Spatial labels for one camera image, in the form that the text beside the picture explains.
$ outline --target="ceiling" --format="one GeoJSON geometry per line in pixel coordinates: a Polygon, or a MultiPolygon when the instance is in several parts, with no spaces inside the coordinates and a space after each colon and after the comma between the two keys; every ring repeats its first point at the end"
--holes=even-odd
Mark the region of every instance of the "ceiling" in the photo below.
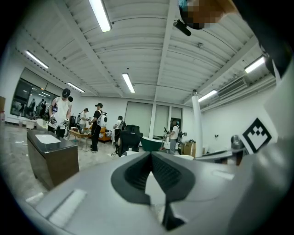
{"type": "MultiPolygon", "coordinates": [[[[177,0],[104,2],[112,22],[105,33],[88,0],[41,1],[23,21],[16,50],[24,59],[25,50],[33,52],[49,66],[48,75],[79,86],[82,95],[184,105],[192,105],[193,89],[200,96],[220,90],[261,56],[253,32],[237,14],[186,36],[173,26],[180,18],[177,0]],[[130,75],[134,94],[122,73],[130,75]]],[[[268,73],[261,66],[245,75],[246,88],[268,73]]]]}

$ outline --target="sticker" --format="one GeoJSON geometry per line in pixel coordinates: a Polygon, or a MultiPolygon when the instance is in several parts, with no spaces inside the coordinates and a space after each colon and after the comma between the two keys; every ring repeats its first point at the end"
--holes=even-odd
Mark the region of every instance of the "sticker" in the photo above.
{"type": "Polygon", "coordinates": [[[243,137],[249,144],[253,153],[256,153],[271,140],[270,133],[258,118],[255,119],[251,126],[243,133],[243,137]]]}

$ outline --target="green object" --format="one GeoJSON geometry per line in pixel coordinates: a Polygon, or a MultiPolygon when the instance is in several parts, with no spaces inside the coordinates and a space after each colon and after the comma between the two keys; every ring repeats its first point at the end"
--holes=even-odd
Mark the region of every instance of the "green object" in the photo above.
{"type": "Polygon", "coordinates": [[[143,137],[141,144],[144,151],[159,151],[162,141],[143,137]]]}

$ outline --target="window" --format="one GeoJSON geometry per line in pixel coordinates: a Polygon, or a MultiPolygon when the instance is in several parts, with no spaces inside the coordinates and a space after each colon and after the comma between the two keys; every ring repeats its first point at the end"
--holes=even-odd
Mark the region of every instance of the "window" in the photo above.
{"type": "Polygon", "coordinates": [[[152,104],[128,102],[125,123],[140,127],[144,136],[149,136],[152,104]]]}
{"type": "Polygon", "coordinates": [[[169,106],[156,105],[153,137],[164,135],[164,128],[168,128],[169,106]]]}
{"type": "Polygon", "coordinates": [[[22,117],[43,117],[57,96],[19,79],[12,100],[10,114],[22,117]]]}

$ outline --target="black t-shirt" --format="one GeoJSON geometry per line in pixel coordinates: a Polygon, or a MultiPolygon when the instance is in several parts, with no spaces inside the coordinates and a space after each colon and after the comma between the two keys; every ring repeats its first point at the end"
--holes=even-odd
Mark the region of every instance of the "black t-shirt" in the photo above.
{"type": "MultiPolygon", "coordinates": [[[[102,110],[96,110],[94,113],[94,117],[98,119],[102,114],[103,114],[102,110]]],[[[97,127],[97,121],[93,123],[92,129],[95,129],[96,127],[97,127]]]]}

